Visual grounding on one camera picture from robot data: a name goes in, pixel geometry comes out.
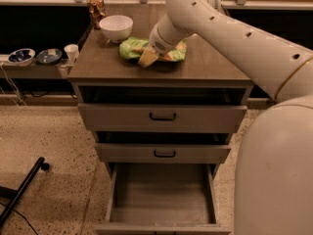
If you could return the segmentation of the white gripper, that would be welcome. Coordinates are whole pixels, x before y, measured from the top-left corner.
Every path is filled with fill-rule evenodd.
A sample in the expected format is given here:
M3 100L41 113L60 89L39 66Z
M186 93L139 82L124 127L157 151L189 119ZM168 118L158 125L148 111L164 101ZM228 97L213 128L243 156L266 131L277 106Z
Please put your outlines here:
M159 54L163 54L160 59L165 62L184 61L187 44L180 41L190 35L188 30L176 26L168 15L164 15L151 31L150 44L152 47L145 49L138 65L144 69L147 68L158 59Z

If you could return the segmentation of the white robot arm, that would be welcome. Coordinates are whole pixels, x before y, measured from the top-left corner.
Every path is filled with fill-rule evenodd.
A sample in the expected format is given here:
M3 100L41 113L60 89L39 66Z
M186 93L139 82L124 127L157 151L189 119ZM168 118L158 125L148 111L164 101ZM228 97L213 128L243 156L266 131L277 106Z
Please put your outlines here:
M224 15L217 0L166 0L140 65L151 65L192 34L276 103L241 142L235 235L313 235L313 52Z

